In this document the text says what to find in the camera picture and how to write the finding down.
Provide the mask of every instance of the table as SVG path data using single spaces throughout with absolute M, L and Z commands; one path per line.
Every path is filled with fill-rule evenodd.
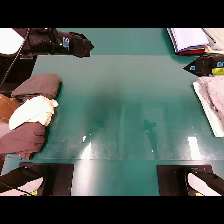
M 38 57 L 33 74 L 57 73 L 63 85 L 32 162 L 74 163 L 72 195 L 158 195 L 157 164 L 211 164 L 224 178 L 224 139 L 183 70 L 195 57 L 176 56 L 166 29 L 63 30 L 95 48 L 90 58 Z

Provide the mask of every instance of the yellow-green label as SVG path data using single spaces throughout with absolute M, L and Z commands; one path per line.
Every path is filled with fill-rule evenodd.
M 213 75 L 224 75 L 224 68 L 213 68 L 212 74 Z

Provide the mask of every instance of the green tabletop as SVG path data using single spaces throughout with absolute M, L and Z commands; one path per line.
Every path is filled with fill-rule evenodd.
M 166 29 L 75 29 L 90 58 L 39 56 L 33 74 L 62 79 L 59 107 L 33 162 L 74 163 L 73 195 L 158 195 L 157 164 L 204 164 L 218 175 L 215 138 Z

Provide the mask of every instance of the gray cloth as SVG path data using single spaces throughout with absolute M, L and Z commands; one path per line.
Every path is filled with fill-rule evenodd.
M 42 95 L 52 100 L 56 97 L 61 80 L 56 74 L 39 74 L 27 79 L 11 94 L 17 99 L 31 99 Z
M 21 158 L 30 159 L 44 142 L 45 126 L 39 122 L 24 123 L 0 139 L 0 153 L 17 153 Z
M 224 28 L 203 28 L 203 30 L 212 50 L 224 51 Z
M 200 94 L 219 117 L 224 127 L 224 76 L 200 77 Z

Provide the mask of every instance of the blue label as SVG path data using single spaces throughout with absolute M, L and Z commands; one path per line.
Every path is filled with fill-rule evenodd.
M 64 48 L 69 48 L 69 39 L 63 37 L 63 47 Z
M 224 67 L 224 62 L 218 62 L 217 67 Z
M 190 71 L 194 71 L 194 70 L 195 70 L 195 66 L 192 65 L 192 66 L 190 67 Z

